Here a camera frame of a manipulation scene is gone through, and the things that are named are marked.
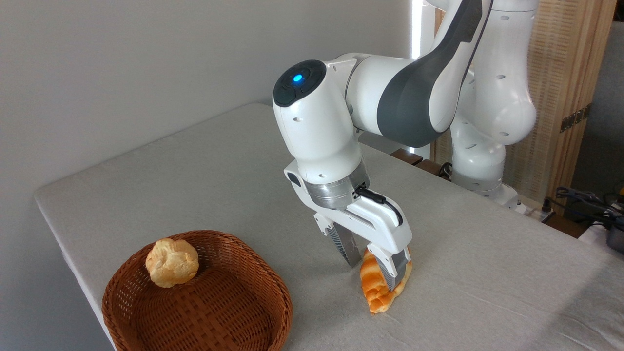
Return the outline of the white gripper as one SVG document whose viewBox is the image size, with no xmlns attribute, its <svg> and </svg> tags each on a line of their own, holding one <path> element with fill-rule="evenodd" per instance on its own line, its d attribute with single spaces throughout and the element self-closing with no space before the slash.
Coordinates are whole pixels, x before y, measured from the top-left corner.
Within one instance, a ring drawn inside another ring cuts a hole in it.
<svg viewBox="0 0 624 351">
<path fill-rule="evenodd" d="M 375 244 L 367 245 L 367 249 L 376 258 L 388 290 L 394 291 L 411 263 L 407 246 L 412 240 L 412 231 L 407 220 L 404 218 L 399 225 L 390 207 L 365 197 L 358 197 L 344 209 L 323 208 L 307 193 L 296 163 L 288 164 L 284 174 L 292 178 L 292 186 L 301 202 L 316 212 L 314 218 L 321 233 L 332 240 L 350 268 L 362 260 L 353 233 Z"/>
</svg>

